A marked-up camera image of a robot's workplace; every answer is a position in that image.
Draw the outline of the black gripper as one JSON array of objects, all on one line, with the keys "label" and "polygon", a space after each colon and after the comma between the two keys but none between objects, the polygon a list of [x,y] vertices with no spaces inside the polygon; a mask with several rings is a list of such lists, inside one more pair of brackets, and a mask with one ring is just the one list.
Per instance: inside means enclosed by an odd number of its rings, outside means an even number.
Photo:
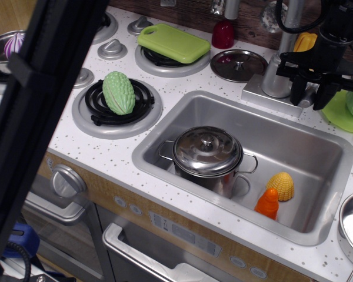
[{"label": "black gripper", "polygon": [[339,89],[353,91],[353,63],[344,59],[346,49],[353,43],[353,1],[321,1],[317,20],[301,28],[287,28],[281,22],[282,1],[277,1],[277,22],[290,34],[309,31],[318,26],[314,46],[303,52],[284,52],[277,75],[292,82],[290,102],[297,106],[304,96],[308,82],[320,86],[313,110],[321,110]]}]

